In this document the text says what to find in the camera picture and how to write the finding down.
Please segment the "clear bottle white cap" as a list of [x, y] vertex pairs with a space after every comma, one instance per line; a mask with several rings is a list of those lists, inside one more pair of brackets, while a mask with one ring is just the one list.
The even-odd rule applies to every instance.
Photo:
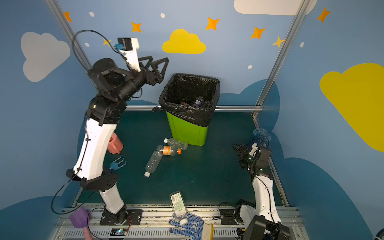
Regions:
[[189, 144], [187, 142], [181, 141], [181, 140], [177, 140], [177, 139], [174, 139], [174, 138], [170, 138], [170, 139], [165, 138], [164, 139], [164, 143], [168, 144], [171, 147], [175, 147], [178, 150], [184, 150], [184, 151], [187, 150], [188, 146], [189, 146]]

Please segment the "Pocari Sweat bottle blue label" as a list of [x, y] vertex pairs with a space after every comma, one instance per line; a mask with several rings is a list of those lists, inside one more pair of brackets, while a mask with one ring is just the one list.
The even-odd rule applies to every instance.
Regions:
[[144, 176], [146, 178], [149, 178], [150, 175], [156, 171], [162, 157], [163, 157], [162, 152], [160, 152], [160, 151], [154, 151], [153, 152], [152, 156], [150, 157], [150, 160], [146, 164], [145, 173], [144, 173]]

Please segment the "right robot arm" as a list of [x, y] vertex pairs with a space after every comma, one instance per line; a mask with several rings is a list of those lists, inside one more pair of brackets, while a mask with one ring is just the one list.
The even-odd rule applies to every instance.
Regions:
[[273, 175], [269, 169], [271, 151], [263, 144], [251, 146], [234, 144], [241, 167], [251, 176], [255, 203], [239, 200], [235, 207], [238, 222], [245, 229], [239, 234], [241, 240], [288, 240], [290, 230], [282, 224], [276, 208]]

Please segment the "orange label bottle orange cap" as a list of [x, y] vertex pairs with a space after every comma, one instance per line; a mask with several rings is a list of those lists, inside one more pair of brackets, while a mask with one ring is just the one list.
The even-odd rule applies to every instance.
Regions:
[[182, 150], [177, 149], [173, 146], [157, 146], [157, 151], [161, 152], [165, 156], [175, 156], [180, 155], [182, 153]]

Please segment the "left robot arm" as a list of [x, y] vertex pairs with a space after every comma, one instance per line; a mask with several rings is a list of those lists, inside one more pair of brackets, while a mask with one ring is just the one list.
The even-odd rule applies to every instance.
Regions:
[[88, 76], [98, 89], [86, 111], [85, 138], [76, 165], [66, 175], [80, 182], [87, 191], [99, 192], [104, 201], [101, 225], [128, 225], [129, 214], [117, 187], [118, 174], [104, 167], [107, 148], [120, 122], [127, 102], [143, 85], [160, 84], [169, 64], [168, 58], [138, 58], [137, 67], [120, 69], [110, 58], [94, 63]]

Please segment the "clear bottle white label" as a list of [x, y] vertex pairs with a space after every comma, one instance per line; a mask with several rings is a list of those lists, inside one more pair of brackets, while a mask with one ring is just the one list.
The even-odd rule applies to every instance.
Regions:
[[187, 209], [180, 191], [170, 194], [171, 205], [173, 208], [173, 218], [179, 222], [180, 226], [188, 223]]

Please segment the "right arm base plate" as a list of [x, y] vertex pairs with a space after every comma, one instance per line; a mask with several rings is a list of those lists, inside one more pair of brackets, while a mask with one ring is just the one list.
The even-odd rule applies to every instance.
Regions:
[[238, 225], [239, 222], [235, 216], [235, 209], [221, 209], [220, 212], [220, 221], [221, 225]]

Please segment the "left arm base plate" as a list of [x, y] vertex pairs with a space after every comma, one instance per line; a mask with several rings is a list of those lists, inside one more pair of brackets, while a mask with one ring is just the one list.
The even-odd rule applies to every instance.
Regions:
[[143, 210], [121, 209], [118, 213], [112, 214], [107, 210], [103, 211], [100, 221], [101, 226], [138, 226], [141, 223]]

